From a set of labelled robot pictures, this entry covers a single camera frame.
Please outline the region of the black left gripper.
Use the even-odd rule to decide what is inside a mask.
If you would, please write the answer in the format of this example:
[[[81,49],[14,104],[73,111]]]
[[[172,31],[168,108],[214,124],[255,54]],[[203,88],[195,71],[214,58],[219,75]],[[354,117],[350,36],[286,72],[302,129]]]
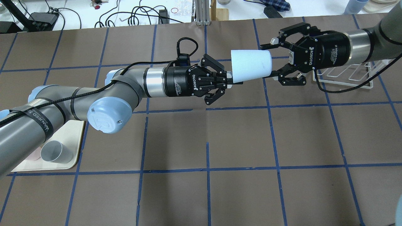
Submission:
[[[231,71],[208,54],[204,54],[200,64],[176,66],[169,63],[163,71],[163,87],[168,97],[203,97],[206,105],[211,105],[225,94],[227,86],[235,83]]]

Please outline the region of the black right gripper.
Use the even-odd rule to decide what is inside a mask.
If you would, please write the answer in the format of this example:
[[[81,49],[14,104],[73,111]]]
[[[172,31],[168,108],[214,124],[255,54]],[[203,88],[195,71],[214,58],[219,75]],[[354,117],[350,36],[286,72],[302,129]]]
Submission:
[[[343,66],[351,53],[346,34],[321,31],[305,22],[281,29],[270,43],[260,45],[261,50],[279,47],[289,50],[289,62],[272,71],[267,78],[276,78],[283,86],[304,86],[307,73]]]

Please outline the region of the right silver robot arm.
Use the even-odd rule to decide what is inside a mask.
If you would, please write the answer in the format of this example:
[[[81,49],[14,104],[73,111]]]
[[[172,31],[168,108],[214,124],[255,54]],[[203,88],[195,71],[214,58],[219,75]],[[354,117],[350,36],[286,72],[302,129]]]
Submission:
[[[283,86],[301,86],[305,74],[338,66],[392,60],[380,70],[382,73],[401,58],[401,2],[396,4],[376,26],[350,32],[320,30],[301,22],[279,31],[270,43],[260,45],[262,50],[285,48],[290,61],[270,73]]]

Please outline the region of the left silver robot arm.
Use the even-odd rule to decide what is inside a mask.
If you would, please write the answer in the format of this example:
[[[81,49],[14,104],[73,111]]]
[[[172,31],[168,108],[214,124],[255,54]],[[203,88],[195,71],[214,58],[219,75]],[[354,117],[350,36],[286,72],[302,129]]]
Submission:
[[[102,88],[46,85],[36,87],[27,104],[2,111],[0,166],[6,176],[70,120],[87,121],[103,133],[116,133],[143,98],[203,97],[211,105],[233,85],[243,84],[205,54],[200,63],[165,62],[165,67],[110,71]]]

